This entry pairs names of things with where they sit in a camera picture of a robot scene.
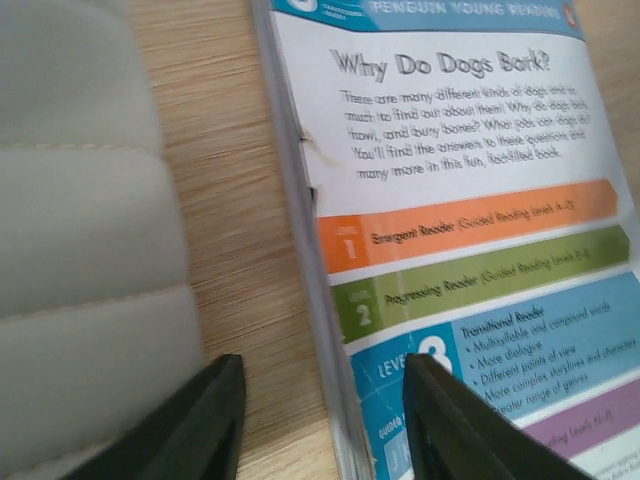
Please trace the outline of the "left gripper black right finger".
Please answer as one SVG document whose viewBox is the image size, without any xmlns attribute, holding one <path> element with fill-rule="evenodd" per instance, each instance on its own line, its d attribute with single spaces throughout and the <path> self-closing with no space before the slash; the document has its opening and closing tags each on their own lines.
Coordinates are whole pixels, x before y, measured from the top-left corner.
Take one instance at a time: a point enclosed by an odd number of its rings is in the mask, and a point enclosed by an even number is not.
<svg viewBox="0 0 640 480">
<path fill-rule="evenodd" d="M 405 360 L 403 405 L 416 479 L 587 479 L 495 412 L 428 354 Z"/>
</svg>

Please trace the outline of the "colourful booklet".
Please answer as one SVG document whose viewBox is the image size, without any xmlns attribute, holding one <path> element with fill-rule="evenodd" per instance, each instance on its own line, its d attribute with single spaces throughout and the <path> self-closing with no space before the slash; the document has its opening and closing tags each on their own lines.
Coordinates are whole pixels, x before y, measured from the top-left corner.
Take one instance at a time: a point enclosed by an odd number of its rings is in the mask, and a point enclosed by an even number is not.
<svg viewBox="0 0 640 480">
<path fill-rule="evenodd" d="M 416 479 L 428 354 L 639 475 L 639 220 L 570 1 L 252 5 L 338 471 Z"/>
</svg>

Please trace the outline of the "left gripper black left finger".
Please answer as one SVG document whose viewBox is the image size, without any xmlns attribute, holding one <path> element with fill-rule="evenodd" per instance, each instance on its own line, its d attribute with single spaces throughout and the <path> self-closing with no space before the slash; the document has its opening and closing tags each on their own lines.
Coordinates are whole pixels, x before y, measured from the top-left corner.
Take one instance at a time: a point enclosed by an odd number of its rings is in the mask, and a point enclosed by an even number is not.
<svg viewBox="0 0 640 480">
<path fill-rule="evenodd" d="M 244 363 L 225 354 L 67 479 L 234 479 L 246 409 Z"/>
</svg>

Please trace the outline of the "beige pencil case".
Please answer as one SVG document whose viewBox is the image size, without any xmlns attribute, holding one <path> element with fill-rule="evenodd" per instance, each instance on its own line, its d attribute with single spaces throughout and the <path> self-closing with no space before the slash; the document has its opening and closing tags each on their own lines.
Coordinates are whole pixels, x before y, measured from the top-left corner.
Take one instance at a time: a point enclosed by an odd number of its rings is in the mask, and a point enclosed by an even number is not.
<svg viewBox="0 0 640 480">
<path fill-rule="evenodd" d="M 3 2 L 3 478 L 64 475 L 201 367 L 188 269 L 125 3 Z"/>
</svg>

